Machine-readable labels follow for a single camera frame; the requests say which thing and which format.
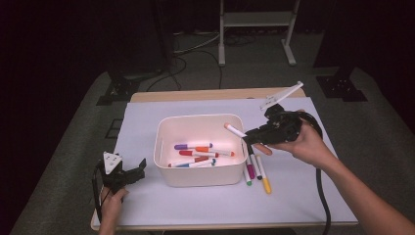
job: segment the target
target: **wrist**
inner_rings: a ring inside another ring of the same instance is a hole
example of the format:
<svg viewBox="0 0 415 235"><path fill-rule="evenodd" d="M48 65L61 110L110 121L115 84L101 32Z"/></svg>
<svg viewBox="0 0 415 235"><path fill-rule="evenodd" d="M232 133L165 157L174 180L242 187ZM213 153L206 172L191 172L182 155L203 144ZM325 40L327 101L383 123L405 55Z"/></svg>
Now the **wrist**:
<svg viewBox="0 0 415 235"><path fill-rule="evenodd" d="M99 235L114 235L116 230L116 222L112 219L103 219L100 225Z"/></svg>

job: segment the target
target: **purple marker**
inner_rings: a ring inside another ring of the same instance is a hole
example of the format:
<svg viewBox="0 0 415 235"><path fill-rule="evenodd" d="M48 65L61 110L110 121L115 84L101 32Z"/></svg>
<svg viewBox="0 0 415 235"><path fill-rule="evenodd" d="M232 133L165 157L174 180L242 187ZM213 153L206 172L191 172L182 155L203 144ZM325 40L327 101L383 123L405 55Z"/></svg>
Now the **purple marker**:
<svg viewBox="0 0 415 235"><path fill-rule="evenodd" d="M174 145L175 150L187 150L194 149L196 147L208 147L211 148L213 145L211 143L202 143L202 144L178 144Z"/></svg>
<svg viewBox="0 0 415 235"><path fill-rule="evenodd" d="M247 157L247 169L248 169L248 174L250 175L250 179L254 179L255 172L254 172L253 162L251 161L250 156Z"/></svg>

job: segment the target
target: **red marker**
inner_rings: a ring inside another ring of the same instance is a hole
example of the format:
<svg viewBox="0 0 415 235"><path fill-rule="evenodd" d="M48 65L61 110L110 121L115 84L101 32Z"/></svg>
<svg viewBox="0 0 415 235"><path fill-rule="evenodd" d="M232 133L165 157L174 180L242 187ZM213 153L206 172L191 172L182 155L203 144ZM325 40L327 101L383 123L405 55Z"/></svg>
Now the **red marker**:
<svg viewBox="0 0 415 235"><path fill-rule="evenodd" d="M198 152L216 153L216 154L232 156L232 157L235 156L235 153L232 151L217 150L217 149L212 149L208 147L196 147L195 150Z"/></svg>
<svg viewBox="0 0 415 235"><path fill-rule="evenodd" d="M177 162L177 163L172 163L169 164L168 167L177 167L177 166L181 166L181 165L188 165L188 164L194 164L194 163L198 163L198 162L202 162L202 161L206 161L208 160L208 157L198 157L192 160L186 160L186 161L181 161L181 162Z"/></svg>
<svg viewBox="0 0 415 235"><path fill-rule="evenodd" d="M219 154L217 153L203 153L203 152L196 152L196 151L191 151L191 150L180 150L179 155L193 156L193 157L210 157L210 158L219 157Z"/></svg>

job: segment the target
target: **white table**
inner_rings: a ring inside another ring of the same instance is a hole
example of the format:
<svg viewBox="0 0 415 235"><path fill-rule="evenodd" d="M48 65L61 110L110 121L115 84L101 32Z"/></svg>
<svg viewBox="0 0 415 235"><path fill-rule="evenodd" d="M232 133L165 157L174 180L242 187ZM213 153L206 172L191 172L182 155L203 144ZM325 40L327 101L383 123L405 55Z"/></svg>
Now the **white table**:
<svg viewBox="0 0 415 235"><path fill-rule="evenodd" d="M164 183L161 173L153 162L157 128L163 118L184 115L234 114L239 116L244 131L259 127L266 122L259 105L263 99L240 99L260 97L260 91L270 89L192 91L193 95L215 94L216 100L186 101L186 92L163 92L170 100L136 103L140 97L133 97L128 104L115 153L123 156L123 168L137 167L147 159L146 178L128 185L130 192L124 199L119 229L171 230L171 229L225 229L264 228L325 224L325 213L321 205L315 181L315 168L305 164L289 153L274 151L270 157L262 157L272 194L264 192L262 184L254 180L247 186L245 180L234 185L173 188ZM238 99L230 99L232 94ZM303 96L302 90L294 96ZM334 152L310 98L287 98L281 105L287 111L305 109L312 114L323 128L324 141ZM356 224L357 220L339 194L333 182L322 173L323 189L332 214L332 224ZM99 228L94 214L91 227Z"/></svg>

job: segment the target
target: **yellow marker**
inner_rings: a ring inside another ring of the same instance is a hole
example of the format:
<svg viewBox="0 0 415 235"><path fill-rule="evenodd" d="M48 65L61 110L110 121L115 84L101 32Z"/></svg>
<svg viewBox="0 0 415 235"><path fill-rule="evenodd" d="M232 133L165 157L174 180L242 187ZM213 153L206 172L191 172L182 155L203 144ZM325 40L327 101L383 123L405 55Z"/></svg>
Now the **yellow marker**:
<svg viewBox="0 0 415 235"><path fill-rule="evenodd" d="M268 178L266 177L265 169L263 168L262 161L260 160L260 155L255 155L255 156L256 156L256 161L259 166L260 173L262 175L263 188L265 189L265 192L267 194L271 194L272 192L271 185L269 184Z"/></svg>

